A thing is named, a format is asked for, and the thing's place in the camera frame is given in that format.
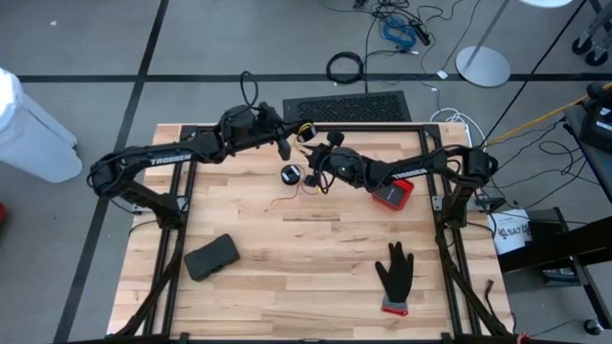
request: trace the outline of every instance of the wooden table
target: wooden table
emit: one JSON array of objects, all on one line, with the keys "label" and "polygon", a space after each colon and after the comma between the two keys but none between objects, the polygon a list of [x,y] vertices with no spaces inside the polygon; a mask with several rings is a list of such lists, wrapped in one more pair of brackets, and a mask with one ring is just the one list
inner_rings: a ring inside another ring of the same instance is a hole
[{"label": "wooden table", "polygon": [[[160,124],[153,142],[177,140],[180,130],[180,124]],[[444,145],[467,142],[461,124],[443,123],[440,130]],[[343,145],[373,159],[394,161],[421,152],[417,134],[345,135]],[[319,134],[316,140],[324,137]],[[296,151],[292,162],[307,165]],[[294,187],[280,182],[285,164],[275,146],[265,146],[220,165],[198,165],[185,252],[228,233],[242,258],[202,282],[192,281],[182,266],[172,336],[439,339],[442,332],[452,333],[425,176],[411,179],[416,187],[403,211],[375,204],[363,189],[342,182],[334,183],[328,195],[299,190],[291,200],[272,203],[295,194]],[[149,168],[144,184],[166,192],[171,175],[171,165]],[[137,216],[135,225],[151,219]],[[469,221],[487,224],[477,212]],[[473,288],[482,299],[486,281],[495,282],[492,305],[510,330],[513,322],[491,234],[477,226],[462,234]],[[109,333],[121,328],[148,294],[160,236],[155,224],[131,235]],[[383,286],[374,269],[377,260],[388,266],[387,243],[397,241],[415,255],[406,317],[381,312]],[[173,246],[171,239],[168,257]],[[469,333],[465,300],[456,291],[463,331]],[[162,295],[154,333],[161,328],[164,300]]]}]

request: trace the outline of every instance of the small black device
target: small black device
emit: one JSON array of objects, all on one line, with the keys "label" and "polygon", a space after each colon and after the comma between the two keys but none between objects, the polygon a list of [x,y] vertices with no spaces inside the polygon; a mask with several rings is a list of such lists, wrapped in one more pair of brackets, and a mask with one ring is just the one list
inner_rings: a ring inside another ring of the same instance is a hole
[{"label": "small black device", "polygon": [[602,83],[587,86],[588,100],[582,103],[586,117],[582,123],[580,140],[604,152],[612,153],[612,89]]},{"label": "small black device", "polygon": [[412,121],[404,91],[284,99],[283,109],[287,121],[301,118],[315,122]]},{"label": "small black device", "polygon": [[228,234],[223,234],[212,243],[188,253],[185,265],[191,279],[199,282],[238,259],[240,254],[236,245]]},{"label": "small black device", "polygon": [[280,170],[280,179],[287,185],[295,185],[299,182],[301,173],[295,165],[286,165]]}]

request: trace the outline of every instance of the metal pole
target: metal pole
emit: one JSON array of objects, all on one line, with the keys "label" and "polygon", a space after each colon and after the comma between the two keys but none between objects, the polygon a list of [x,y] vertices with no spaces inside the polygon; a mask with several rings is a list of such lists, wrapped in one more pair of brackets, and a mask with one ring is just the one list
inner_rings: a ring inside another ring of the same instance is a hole
[{"label": "metal pole", "polygon": [[478,54],[478,51],[483,46],[483,44],[485,44],[485,41],[489,37],[489,34],[491,33],[491,31],[495,27],[495,24],[497,24],[497,20],[499,20],[499,18],[501,17],[501,13],[504,12],[504,10],[506,9],[506,6],[508,6],[509,2],[510,2],[510,0],[505,0],[504,3],[499,8],[499,11],[497,11],[497,14],[495,15],[495,17],[493,18],[493,20],[489,24],[489,27],[485,31],[485,34],[482,36],[482,38],[480,38],[480,41],[478,42],[478,44],[476,44],[476,49],[474,49],[474,51],[471,53],[470,59],[468,59],[468,63],[466,63],[466,69],[470,66],[471,62],[476,57],[476,54]]}]

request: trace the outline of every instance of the white cable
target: white cable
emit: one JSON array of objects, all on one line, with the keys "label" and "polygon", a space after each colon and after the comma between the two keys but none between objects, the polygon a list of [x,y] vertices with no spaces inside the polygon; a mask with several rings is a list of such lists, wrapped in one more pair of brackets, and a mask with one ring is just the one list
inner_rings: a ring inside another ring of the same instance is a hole
[{"label": "white cable", "polygon": [[433,115],[431,115],[431,118],[429,118],[430,122],[435,121],[435,117],[442,114],[445,111],[452,111],[453,114],[451,117],[445,119],[446,122],[462,122],[464,124],[466,124],[465,119],[469,120],[471,122],[471,124],[473,124],[474,127],[476,127],[476,130],[478,130],[478,133],[480,134],[480,136],[482,137],[482,140],[485,139],[485,133],[482,132],[482,130],[480,129],[480,127],[478,126],[478,124],[476,124],[476,122],[470,118],[470,116],[459,112],[459,110],[457,109],[453,109],[453,108],[444,108],[444,109],[440,109],[436,112],[433,113]]}]

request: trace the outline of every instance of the yellow cable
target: yellow cable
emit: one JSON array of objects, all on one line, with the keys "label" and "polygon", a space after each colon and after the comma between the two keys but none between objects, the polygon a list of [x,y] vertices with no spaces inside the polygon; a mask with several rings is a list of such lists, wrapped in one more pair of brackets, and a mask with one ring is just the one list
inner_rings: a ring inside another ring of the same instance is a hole
[{"label": "yellow cable", "polygon": [[[607,90],[607,89],[609,89],[609,88],[611,88],[611,87],[612,87],[612,82],[611,82],[611,83],[608,83],[608,84],[605,84],[605,85],[603,86],[603,89],[604,89],[604,90]],[[553,110],[553,111],[549,112],[548,114],[546,114],[546,115],[544,115],[544,116],[542,116],[542,117],[540,117],[540,118],[536,118],[536,119],[534,119],[534,120],[532,120],[532,121],[530,121],[530,122],[527,122],[527,123],[525,123],[525,124],[522,124],[522,125],[520,125],[519,127],[515,128],[515,129],[513,129],[513,130],[511,130],[511,131],[509,131],[508,133],[506,133],[506,134],[504,134],[504,135],[502,135],[502,136],[500,136],[500,137],[498,137],[498,138],[495,138],[495,139],[493,139],[493,140],[490,140],[490,141],[489,141],[489,144],[494,144],[494,143],[497,143],[497,142],[500,142],[500,141],[502,141],[502,140],[506,139],[507,137],[513,136],[513,135],[515,135],[516,133],[520,132],[521,130],[523,130],[523,129],[527,128],[527,127],[530,127],[530,126],[532,126],[532,125],[534,125],[534,124],[538,124],[538,123],[542,122],[543,120],[546,120],[546,119],[548,119],[548,118],[551,118],[552,116],[557,115],[558,113],[560,113],[561,111],[563,111],[563,110],[567,109],[568,107],[570,107],[570,106],[574,106],[574,105],[576,105],[576,104],[580,103],[581,101],[584,101],[584,100],[585,100],[585,99],[587,99],[587,98],[588,98],[588,96],[587,96],[587,95],[584,95],[584,96],[580,97],[579,99],[576,99],[576,100],[572,101],[571,103],[569,103],[569,104],[567,104],[567,105],[565,105],[565,106],[562,106],[562,107],[560,107],[560,108],[558,108],[558,109],[556,109],[556,110]]]}]

